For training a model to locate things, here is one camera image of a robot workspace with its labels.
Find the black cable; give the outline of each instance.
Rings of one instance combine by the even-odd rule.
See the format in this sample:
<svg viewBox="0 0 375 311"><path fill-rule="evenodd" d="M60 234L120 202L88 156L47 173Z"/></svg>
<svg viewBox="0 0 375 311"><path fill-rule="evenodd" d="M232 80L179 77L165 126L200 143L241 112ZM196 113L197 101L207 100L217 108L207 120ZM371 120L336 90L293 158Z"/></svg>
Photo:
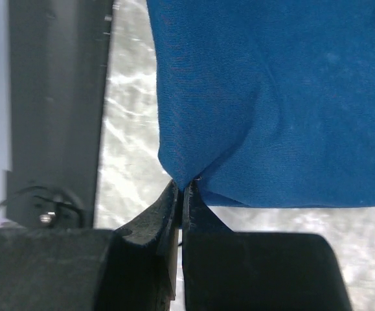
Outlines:
<svg viewBox="0 0 375 311"><path fill-rule="evenodd" d="M31 192L31 191L34 191L34 190L46 190L46 191L50 191L48 187L44 187L44 186L30 186L30 187L26 187L26 188L23 188L19 191L16 191L15 193L13 193L10 197L4 199L3 201L0 202L0 209L4 206L7 205L7 203L19 198L20 196L28 193L28 192Z"/></svg>

